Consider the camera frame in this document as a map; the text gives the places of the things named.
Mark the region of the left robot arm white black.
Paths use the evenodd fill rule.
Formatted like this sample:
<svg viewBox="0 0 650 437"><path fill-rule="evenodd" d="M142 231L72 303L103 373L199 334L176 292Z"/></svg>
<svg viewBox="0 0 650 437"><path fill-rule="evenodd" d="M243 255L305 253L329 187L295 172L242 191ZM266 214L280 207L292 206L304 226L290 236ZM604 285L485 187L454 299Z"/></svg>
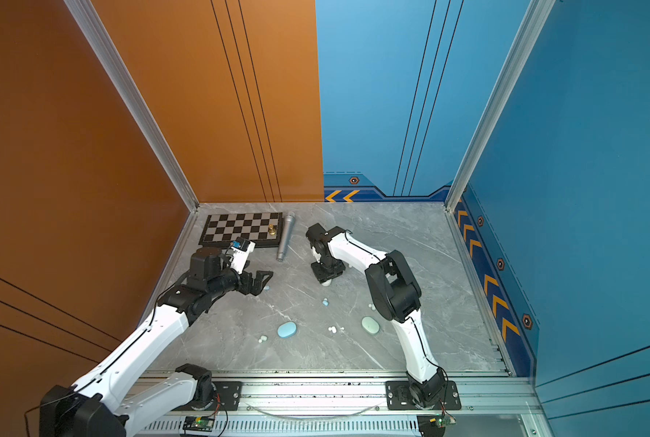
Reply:
<svg viewBox="0 0 650 437"><path fill-rule="evenodd" d="M130 389L149 365L227 293L259 295L270 271L250 273L256 245L239 238L226 251L206 247L155 302L150 315L114 351L71 386L54 386L40 402L42 436L135 436L177 407L218 411L222 402L210 370L183 364L139 395Z"/></svg>

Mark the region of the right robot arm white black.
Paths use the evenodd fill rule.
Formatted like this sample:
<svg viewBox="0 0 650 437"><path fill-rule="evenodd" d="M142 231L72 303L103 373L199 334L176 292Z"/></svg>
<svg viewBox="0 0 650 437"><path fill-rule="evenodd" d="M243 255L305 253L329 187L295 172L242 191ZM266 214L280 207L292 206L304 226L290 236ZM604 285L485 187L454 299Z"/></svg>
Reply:
<svg viewBox="0 0 650 437"><path fill-rule="evenodd" d="M398 335L414 404L432 408L450 382L430 349L421 321L421 287L405 256L400 251L374 249L340 227L327 231L316 223L306 237L315 258L311 269L321 285L330 285L348 268L364 274L376 311Z"/></svg>

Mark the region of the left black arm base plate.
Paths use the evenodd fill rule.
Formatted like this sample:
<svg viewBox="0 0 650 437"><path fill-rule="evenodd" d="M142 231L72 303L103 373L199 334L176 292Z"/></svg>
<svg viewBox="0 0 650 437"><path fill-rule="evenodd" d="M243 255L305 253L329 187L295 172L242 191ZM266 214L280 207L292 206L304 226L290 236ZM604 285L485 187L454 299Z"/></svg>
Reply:
<svg viewBox="0 0 650 437"><path fill-rule="evenodd" d="M241 381L203 382L189 403L174 409L174 412L215 413L217 410L237 411L242 393Z"/></svg>

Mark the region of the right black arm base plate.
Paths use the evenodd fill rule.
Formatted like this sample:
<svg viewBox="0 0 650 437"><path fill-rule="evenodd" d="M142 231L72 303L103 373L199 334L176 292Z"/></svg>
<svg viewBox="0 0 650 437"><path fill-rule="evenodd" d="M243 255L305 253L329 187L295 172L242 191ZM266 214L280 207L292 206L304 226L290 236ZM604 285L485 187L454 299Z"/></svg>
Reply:
<svg viewBox="0 0 650 437"><path fill-rule="evenodd" d="M461 411L461 395L459 395L456 382L449 381L441 392L432 397L433 404L419 406L414 402L410 391L410 384L403 381L385 382L387 408L390 411L405 410L434 410L434 411Z"/></svg>

